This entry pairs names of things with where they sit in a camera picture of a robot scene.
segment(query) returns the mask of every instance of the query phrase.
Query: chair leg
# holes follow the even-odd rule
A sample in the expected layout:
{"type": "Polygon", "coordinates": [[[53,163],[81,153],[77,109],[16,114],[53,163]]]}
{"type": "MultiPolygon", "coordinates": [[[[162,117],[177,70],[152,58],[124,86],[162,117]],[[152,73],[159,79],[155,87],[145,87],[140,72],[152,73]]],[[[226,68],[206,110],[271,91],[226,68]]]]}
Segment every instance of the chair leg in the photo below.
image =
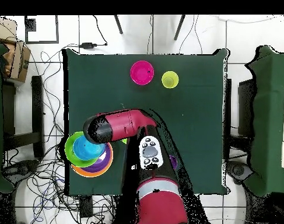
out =
{"type": "Polygon", "coordinates": [[[181,15],[181,18],[180,18],[180,21],[179,21],[179,24],[178,24],[178,28],[177,28],[174,40],[177,40],[177,38],[178,38],[178,35],[179,35],[180,29],[182,27],[184,18],[185,18],[185,15],[181,15]]]}
{"type": "Polygon", "coordinates": [[[120,32],[120,34],[123,34],[123,31],[122,31],[122,28],[121,28],[121,25],[120,25],[120,21],[119,21],[118,15],[114,15],[114,16],[115,16],[115,20],[116,20],[117,26],[119,28],[119,32],[120,32]]]}

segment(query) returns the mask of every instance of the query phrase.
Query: metal stand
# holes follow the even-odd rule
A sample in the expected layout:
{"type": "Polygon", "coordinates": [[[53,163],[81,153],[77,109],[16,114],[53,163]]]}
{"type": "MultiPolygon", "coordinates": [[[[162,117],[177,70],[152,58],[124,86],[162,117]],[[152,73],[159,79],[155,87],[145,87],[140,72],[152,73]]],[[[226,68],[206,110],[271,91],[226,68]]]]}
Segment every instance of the metal stand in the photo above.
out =
{"type": "Polygon", "coordinates": [[[114,15],[120,34],[123,34],[118,15],[114,15]]]}
{"type": "Polygon", "coordinates": [[[34,156],[44,156],[43,86],[40,76],[32,76],[32,130],[31,133],[4,136],[4,151],[33,144],[34,156]]]}
{"type": "Polygon", "coordinates": [[[178,35],[179,35],[180,29],[182,27],[184,18],[185,18],[185,15],[181,15],[181,18],[180,18],[180,21],[179,21],[179,25],[178,25],[178,28],[177,28],[174,40],[177,40],[177,38],[178,38],[178,35]]]}

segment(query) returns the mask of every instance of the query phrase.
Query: magenta cup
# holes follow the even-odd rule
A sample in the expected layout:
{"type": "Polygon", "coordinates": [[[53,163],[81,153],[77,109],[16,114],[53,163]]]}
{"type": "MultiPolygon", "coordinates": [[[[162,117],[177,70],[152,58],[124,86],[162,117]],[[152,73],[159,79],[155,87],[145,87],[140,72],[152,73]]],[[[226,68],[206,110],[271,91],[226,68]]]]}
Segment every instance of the magenta cup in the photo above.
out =
{"type": "Polygon", "coordinates": [[[138,61],[133,64],[130,70],[131,79],[138,85],[146,85],[154,77],[154,69],[147,61],[138,61]]]}

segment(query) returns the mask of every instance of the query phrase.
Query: table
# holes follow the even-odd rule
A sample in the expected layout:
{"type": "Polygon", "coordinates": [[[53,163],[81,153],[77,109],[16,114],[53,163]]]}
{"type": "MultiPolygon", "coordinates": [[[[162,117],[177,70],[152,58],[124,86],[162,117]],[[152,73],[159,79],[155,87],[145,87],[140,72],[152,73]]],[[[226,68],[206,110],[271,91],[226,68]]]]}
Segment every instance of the table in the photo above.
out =
{"type": "MultiPolygon", "coordinates": [[[[65,137],[81,131],[85,120],[123,108],[154,109],[166,123],[191,179],[194,193],[226,194],[222,186],[222,104],[227,50],[213,55],[77,55],[63,50],[65,137]],[[132,64],[149,61],[151,83],[136,85],[132,64]],[[162,85],[162,75],[175,71],[179,84],[162,85]]],[[[166,141],[159,130],[163,142],[166,141]]],[[[125,145],[111,143],[113,164],[103,175],[81,177],[66,166],[69,195],[121,194],[125,145]]],[[[177,156],[171,149],[170,155],[177,156]]]]}

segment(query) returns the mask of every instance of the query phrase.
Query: green cup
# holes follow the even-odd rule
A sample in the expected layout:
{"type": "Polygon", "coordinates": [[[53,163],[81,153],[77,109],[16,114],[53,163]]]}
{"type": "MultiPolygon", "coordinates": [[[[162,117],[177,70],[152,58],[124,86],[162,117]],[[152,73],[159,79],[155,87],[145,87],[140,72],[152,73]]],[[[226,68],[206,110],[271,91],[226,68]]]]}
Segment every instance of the green cup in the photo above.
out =
{"type": "Polygon", "coordinates": [[[162,77],[163,86],[167,89],[173,89],[179,83],[179,77],[174,71],[167,71],[162,77]]]}

